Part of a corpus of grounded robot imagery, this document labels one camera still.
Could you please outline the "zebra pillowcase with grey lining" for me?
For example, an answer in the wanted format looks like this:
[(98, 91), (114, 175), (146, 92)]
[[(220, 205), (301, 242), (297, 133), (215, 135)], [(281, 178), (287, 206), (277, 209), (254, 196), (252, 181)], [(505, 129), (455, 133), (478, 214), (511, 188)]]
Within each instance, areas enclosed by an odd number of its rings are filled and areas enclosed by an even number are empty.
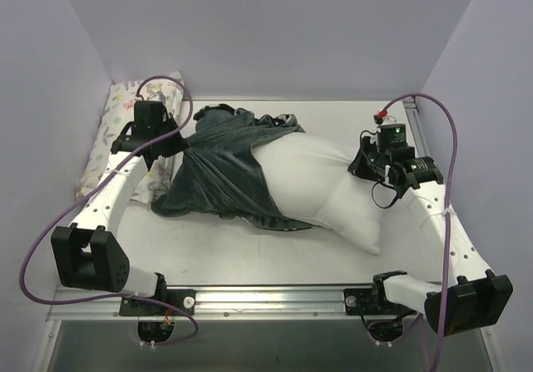
[(187, 138), (169, 191), (151, 205), (161, 217), (190, 212), (240, 217), (269, 231), (304, 231), (311, 224), (284, 216), (267, 188), (254, 146), (269, 144), (303, 129), (293, 114), (277, 117), (227, 104), (208, 105), (193, 116), (195, 132)]

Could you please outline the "white pillow insert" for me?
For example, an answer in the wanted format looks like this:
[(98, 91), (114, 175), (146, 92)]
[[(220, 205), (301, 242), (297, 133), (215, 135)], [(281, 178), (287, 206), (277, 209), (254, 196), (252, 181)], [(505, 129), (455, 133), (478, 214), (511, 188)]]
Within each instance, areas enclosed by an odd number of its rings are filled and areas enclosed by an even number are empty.
[(295, 132), (252, 148), (281, 214), (320, 226), (371, 255), (380, 253), (382, 210), (372, 184), (348, 172), (350, 153), (333, 141)]

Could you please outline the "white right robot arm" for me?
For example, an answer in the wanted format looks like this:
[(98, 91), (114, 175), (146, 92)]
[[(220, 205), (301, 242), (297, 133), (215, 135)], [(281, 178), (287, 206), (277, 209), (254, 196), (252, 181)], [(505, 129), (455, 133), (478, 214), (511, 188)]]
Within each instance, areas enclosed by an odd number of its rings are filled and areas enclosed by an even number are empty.
[(406, 126), (395, 123), (363, 131), (348, 171), (392, 189), (392, 203), (407, 206), (433, 254), (448, 269), (440, 284), (401, 270), (375, 275), (361, 308), (379, 314), (418, 312), (445, 335), (494, 325), (513, 292), (511, 280), (497, 275), (477, 252), (446, 197), (448, 186), (439, 167), (432, 158), (416, 155), (407, 142)]

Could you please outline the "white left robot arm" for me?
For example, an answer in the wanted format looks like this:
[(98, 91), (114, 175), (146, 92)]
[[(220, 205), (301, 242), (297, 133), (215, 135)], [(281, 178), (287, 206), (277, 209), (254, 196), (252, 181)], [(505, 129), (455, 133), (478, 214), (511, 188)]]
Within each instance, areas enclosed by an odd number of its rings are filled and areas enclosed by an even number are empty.
[(132, 266), (117, 231), (153, 163), (186, 150), (187, 142), (162, 102), (138, 101), (133, 110), (132, 121), (112, 143), (97, 192), (69, 226), (54, 229), (51, 244), (62, 285), (138, 295), (138, 304), (158, 315), (167, 308), (168, 293), (157, 287), (157, 273)]

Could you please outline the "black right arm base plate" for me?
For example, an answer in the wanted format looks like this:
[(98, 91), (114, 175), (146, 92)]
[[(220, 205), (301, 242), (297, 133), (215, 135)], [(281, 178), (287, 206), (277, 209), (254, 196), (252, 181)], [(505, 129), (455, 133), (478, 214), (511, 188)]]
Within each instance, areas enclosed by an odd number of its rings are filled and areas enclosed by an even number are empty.
[(347, 315), (399, 315), (397, 305), (386, 305), (374, 298), (369, 287), (347, 288), (343, 290), (344, 307)]

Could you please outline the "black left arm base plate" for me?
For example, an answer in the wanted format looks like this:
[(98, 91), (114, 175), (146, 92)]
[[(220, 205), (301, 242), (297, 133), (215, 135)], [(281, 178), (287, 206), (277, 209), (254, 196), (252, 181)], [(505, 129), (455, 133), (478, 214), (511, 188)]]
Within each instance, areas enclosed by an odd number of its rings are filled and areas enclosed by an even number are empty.
[[(194, 315), (196, 294), (193, 289), (170, 289), (163, 297), (157, 298), (157, 301), (172, 305), (188, 315)], [(176, 315), (177, 312), (163, 305), (123, 298), (118, 314), (127, 317), (148, 317)]]

